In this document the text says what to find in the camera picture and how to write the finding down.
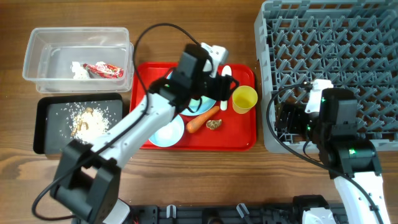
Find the yellow plastic cup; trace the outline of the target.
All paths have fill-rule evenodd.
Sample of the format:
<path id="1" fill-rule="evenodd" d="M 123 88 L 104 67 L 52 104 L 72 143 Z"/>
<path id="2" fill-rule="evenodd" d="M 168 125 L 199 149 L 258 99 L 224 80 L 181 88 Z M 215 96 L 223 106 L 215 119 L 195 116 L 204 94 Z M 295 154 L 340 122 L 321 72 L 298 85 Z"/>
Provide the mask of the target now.
<path id="1" fill-rule="evenodd" d="M 256 90 L 247 85 L 237 87 L 232 95 L 233 109 L 238 114 L 247 113 L 256 105 L 257 101 Z"/>

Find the light blue bowl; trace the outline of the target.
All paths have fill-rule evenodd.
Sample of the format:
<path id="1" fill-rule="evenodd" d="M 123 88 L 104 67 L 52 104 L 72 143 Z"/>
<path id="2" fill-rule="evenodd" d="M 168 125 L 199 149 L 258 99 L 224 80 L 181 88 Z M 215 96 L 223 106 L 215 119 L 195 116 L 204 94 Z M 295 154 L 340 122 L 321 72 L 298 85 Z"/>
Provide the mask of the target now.
<path id="1" fill-rule="evenodd" d="M 169 124 L 154 133 L 149 141 L 158 147 L 170 147 L 181 140 L 185 125 L 180 115 L 177 115 Z"/>

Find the red snack wrapper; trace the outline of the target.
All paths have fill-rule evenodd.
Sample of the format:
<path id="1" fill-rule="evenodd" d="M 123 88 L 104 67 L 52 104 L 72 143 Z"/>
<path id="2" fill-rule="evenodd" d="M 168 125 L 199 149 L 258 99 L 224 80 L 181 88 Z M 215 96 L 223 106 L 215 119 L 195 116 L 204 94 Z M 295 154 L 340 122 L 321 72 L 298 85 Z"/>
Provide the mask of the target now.
<path id="1" fill-rule="evenodd" d="M 105 62 L 97 62 L 95 65 L 84 63 L 83 68 L 90 75 L 96 75 L 101 78 L 122 78 L 124 75 L 122 68 Z"/>

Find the rice and nuts food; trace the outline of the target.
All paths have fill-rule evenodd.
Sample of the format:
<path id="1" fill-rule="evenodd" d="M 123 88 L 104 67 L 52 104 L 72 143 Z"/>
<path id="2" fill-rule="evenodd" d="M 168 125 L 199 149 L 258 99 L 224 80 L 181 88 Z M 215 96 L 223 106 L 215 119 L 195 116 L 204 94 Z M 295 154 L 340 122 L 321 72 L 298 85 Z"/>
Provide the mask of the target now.
<path id="1" fill-rule="evenodd" d="M 84 144 L 105 134 L 120 119 L 120 114 L 110 111 L 108 107 L 75 105 L 63 108 L 61 112 L 66 112 L 66 118 L 62 118 L 58 130 L 61 139 L 76 139 Z"/>

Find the white tissue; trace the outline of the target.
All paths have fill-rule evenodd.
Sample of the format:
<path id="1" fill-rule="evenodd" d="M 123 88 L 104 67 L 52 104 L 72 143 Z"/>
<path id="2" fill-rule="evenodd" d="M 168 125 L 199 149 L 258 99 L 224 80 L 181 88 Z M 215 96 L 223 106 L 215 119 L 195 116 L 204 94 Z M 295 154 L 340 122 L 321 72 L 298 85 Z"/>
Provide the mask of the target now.
<path id="1" fill-rule="evenodd" d="M 74 73 L 73 79 L 89 79 L 89 73 L 81 66 L 79 62 L 72 62 L 71 67 L 72 72 Z"/>

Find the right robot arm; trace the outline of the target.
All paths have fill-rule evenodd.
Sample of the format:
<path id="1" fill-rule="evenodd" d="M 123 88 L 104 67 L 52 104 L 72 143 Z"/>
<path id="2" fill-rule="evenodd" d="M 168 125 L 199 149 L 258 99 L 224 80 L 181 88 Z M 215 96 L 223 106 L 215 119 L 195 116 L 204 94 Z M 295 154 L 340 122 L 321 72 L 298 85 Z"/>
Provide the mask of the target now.
<path id="1" fill-rule="evenodd" d="M 285 143 L 282 147 L 329 172 L 341 197 L 349 223 L 390 223 L 383 191 L 381 163 L 374 144 L 357 135 L 354 93 L 326 88 L 315 99 L 319 110 L 281 103 L 276 125 L 301 135 L 319 150 L 316 161 Z"/>

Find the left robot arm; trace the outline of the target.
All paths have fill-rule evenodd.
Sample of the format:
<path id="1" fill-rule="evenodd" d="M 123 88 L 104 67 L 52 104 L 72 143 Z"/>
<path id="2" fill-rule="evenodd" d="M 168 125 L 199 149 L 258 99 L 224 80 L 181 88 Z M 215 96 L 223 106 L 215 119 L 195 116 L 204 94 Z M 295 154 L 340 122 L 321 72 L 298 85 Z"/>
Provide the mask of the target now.
<path id="1" fill-rule="evenodd" d="M 221 46 L 186 45 L 176 68 L 152 82 L 142 101 L 109 131 L 88 144 L 71 141 L 63 149 L 50 196 L 86 223 L 123 221 L 116 208 L 121 171 L 160 128 L 203 96 L 226 101 L 239 83 L 222 77 L 218 67 L 228 58 Z"/>

